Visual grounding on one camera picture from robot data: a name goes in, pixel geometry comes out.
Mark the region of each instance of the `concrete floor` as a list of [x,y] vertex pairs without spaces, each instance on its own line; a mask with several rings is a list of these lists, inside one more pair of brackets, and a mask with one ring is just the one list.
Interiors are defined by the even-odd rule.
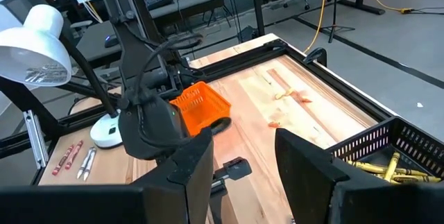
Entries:
[[[320,5],[321,0],[310,0],[311,7]],[[423,8],[444,6],[441,0],[381,0],[390,6]],[[365,0],[368,5],[376,6],[373,0]],[[275,33],[299,49],[305,49],[311,42],[315,31],[291,19],[304,12],[302,0],[295,0],[288,8],[277,1],[263,6],[264,21],[269,26],[267,33]],[[317,24],[319,10],[302,14],[301,19]],[[325,9],[324,22],[331,24],[332,7]],[[247,10],[239,16],[241,28],[256,27],[255,15]],[[339,6],[338,24],[355,27],[355,31],[340,33],[341,36],[376,53],[409,65],[439,79],[444,78],[440,59],[441,45],[439,33],[443,32],[444,16],[400,15],[387,11],[377,16],[367,12]],[[208,28],[196,29],[205,36],[204,45],[215,43],[236,35],[232,21],[229,28],[224,19]],[[195,52],[196,58],[220,51],[237,44],[236,38]],[[327,43],[327,36],[320,34],[313,49],[321,46],[327,49],[329,68],[342,76],[365,93],[377,99],[399,115],[410,120],[423,130],[439,139],[444,139],[444,130],[436,123],[444,121],[444,110],[436,107],[444,91],[414,76],[391,67],[373,57],[362,53],[337,40]],[[54,88],[36,89],[34,93],[57,117],[66,115],[67,108],[74,102],[74,95]],[[11,106],[0,116],[0,137],[10,135],[20,129],[21,112]],[[35,172],[32,153],[25,152],[0,160],[0,185],[28,184]]]

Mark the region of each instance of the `wooden table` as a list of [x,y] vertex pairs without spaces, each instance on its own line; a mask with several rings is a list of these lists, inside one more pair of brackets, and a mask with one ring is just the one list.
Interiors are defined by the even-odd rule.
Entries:
[[[273,34],[265,35],[195,60],[192,66],[211,64],[276,38]],[[228,194],[222,204],[224,223],[286,223],[291,215],[278,175],[275,129],[268,127],[270,121],[280,122],[283,128],[322,148],[376,124],[367,114],[286,56],[216,80],[210,85],[232,104],[232,125],[214,138],[215,168],[240,156],[249,161],[253,170],[245,178],[226,181]],[[290,87],[308,96],[312,102],[299,103],[293,96],[274,99],[275,94]],[[93,98],[85,99],[74,107],[73,112],[99,103]],[[93,145],[89,130],[85,128],[60,138],[40,185],[130,183],[156,166],[154,161],[128,156],[123,146],[98,150],[87,182],[77,180],[80,163],[88,147]],[[72,169],[63,169],[57,176],[51,175],[68,146],[81,139],[85,144]],[[211,218],[208,218],[208,223],[212,223]]]

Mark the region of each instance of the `yellow crayon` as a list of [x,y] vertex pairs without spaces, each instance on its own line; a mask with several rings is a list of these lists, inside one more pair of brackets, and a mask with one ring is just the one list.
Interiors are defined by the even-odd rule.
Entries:
[[434,176],[422,175],[393,175],[392,178],[396,182],[440,182],[441,178]]
[[278,93],[278,94],[275,95],[275,99],[276,99],[276,100],[279,100],[279,99],[281,99],[283,96],[284,96],[284,93]]
[[285,92],[285,96],[290,96],[291,93],[293,93],[293,92],[295,92],[295,89],[290,88],[290,89],[288,89],[288,90]]
[[[381,174],[374,174],[377,178],[381,178],[381,179],[384,179],[384,175],[381,175]],[[401,184],[400,182],[397,182],[397,181],[395,181],[395,180],[390,180],[390,183],[391,184]]]
[[[349,164],[360,168],[362,170],[371,172],[371,173],[381,173],[384,174],[387,171],[387,167],[385,166],[380,166],[380,165],[374,165],[374,164],[369,164],[369,163],[365,163],[365,162],[352,162],[352,161],[348,161]],[[413,169],[401,169],[401,168],[396,168],[395,169],[395,173],[397,174],[404,174],[404,175],[422,175],[422,176],[428,176],[428,174],[420,172],[420,171],[416,171]]]
[[396,165],[398,165],[398,161],[400,159],[400,154],[398,152],[394,152],[391,157],[390,163],[388,164],[388,168],[386,173],[384,174],[384,180],[390,182],[391,176],[395,173]]

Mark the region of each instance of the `red crayon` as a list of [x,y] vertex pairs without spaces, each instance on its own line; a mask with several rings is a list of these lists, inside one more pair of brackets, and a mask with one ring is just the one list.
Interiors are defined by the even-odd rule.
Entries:
[[62,168],[63,164],[65,163],[65,161],[68,159],[69,154],[71,153],[72,149],[74,148],[74,145],[72,144],[67,152],[65,152],[65,154],[63,155],[62,159],[60,160],[60,162],[58,162],[56,168],[53,170],[53,175],[57,175],[58,171],[60,171],[60,169]]
[[71,168],[72,163],[74,162],[74,159],[76,159],[78,151],[80,150],[80,148],[82,148],[82,145],[83,145],[83,140],[78,142],[78,144],[76,145],[74,152],[72,153],[71,157],[68,159],[67,164],[65,165],[65,169]]

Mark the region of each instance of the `orange plastic basket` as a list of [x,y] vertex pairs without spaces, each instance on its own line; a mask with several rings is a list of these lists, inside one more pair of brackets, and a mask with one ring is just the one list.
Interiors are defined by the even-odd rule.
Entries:
[[170,103],[180,108],[191,136],[199,134],[202,128],[217,119],[230,116],[231,104],[204,82],[184,89],[182,95]]

